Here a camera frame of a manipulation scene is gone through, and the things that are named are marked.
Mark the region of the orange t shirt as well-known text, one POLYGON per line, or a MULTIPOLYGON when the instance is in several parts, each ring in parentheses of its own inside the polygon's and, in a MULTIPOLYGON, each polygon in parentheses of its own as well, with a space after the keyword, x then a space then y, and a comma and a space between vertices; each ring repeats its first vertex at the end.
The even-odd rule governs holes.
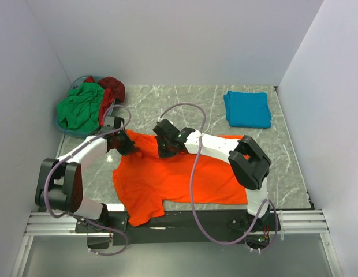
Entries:
MULTIPOLYGON (((153 135, 132 130, 127 133, 139 150, 121 158, 113 171, 113 183, 130 216, 129 223, 136 227, 163 216, 165 200, 190 202, 189 179, 196 156, 181 153, 161 159, 153 135)), ((245 188, 237 182, 231 167, 204 155, 196 166, 193 192, 199 204, 247 203, 245 188)))

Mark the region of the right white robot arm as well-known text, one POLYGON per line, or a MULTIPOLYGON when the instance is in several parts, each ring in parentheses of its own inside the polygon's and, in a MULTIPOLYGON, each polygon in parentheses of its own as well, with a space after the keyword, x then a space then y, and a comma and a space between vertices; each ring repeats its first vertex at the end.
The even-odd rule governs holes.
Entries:
POLYGON ((252 137, 226 139, 193 128, 179 130, 166 119, 160 120, 153 131, 160 158, 171 158, 182 152, 200 153, 229 164, 235 179, 245 188, 248 215, 244 220, 254 230, 264 228, 270 208, 268 204, 260 205, 268 198, 267 177, 271 160, 252 137))

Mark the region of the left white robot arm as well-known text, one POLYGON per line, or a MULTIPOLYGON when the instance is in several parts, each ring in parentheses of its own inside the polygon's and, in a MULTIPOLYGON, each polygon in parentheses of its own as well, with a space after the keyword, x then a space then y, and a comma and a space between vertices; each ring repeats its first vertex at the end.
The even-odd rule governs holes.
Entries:
POLYGON ((83 170, 95 159, 115 149, 121 155, 135 151, 135 142, 125 130, 123 118, 107 116, 98 127, 73 150, 42 161, 35 193, 35 204, 47 210, 59 210, 89 220, 97 232, 111 227, 107 205, 84 195, 83 170))

